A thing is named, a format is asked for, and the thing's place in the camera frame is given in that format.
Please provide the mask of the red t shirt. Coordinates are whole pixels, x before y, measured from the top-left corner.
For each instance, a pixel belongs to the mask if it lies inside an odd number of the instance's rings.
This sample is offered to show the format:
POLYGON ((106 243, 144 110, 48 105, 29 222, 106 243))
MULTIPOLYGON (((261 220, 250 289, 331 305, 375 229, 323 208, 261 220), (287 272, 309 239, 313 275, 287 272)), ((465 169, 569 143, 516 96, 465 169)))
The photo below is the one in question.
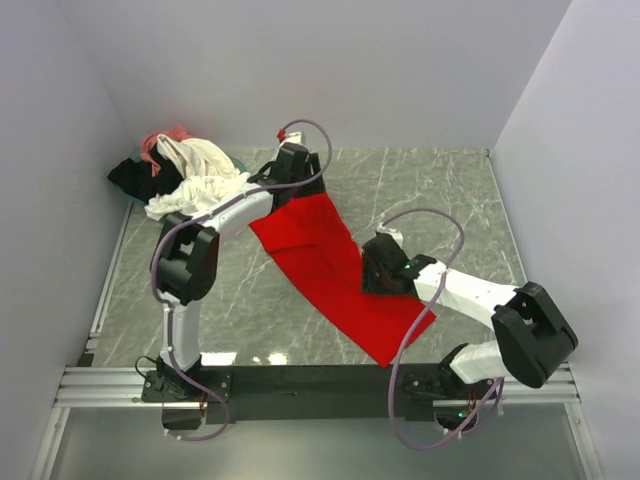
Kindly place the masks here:
POLYGON ((264 251, 323 316, 387 367, 424 304, 364 293, 362 257, 326 193, 295 198, 250 224, 264 251))

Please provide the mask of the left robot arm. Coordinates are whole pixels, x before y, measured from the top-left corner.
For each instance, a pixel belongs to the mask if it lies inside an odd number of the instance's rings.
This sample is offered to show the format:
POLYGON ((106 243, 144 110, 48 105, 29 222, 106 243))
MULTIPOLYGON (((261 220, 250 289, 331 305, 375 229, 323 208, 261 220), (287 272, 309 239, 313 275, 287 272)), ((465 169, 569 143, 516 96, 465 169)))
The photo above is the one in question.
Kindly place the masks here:
POLYGON ((284 142, 273 160, 217 205, 191 216, 166 217, 150 265, 152 293, 163 307, 163 343, 156 370, 145 381, 145 400, 168 394, 186 402, 206 392, 200 373, 200 308, 216 280, 221 245, 290 200, 323 193, 322 172, 317 153, 284 142))

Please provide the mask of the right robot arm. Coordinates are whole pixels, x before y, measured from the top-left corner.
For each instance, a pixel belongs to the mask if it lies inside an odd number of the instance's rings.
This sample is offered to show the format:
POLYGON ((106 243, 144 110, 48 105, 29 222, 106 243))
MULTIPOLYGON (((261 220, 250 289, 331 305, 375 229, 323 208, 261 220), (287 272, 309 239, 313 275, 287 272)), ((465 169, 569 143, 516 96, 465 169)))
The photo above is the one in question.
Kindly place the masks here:
POLYGON ((548 291, 528 281, 504 285, 454 270, 427 255, 409 257, 397 234, 379 233, 362 249, 362 287, 387 302, 411 300, 418 311, 402 328, 396 356, 425 326, 428 304, 456 311, 489 329, 489 341, 461 340, 436 364, 393 368, 394 387, 433 399, 461 399, 499 378, 527 389, 569 380, 567 359, 579 341, 548 291))

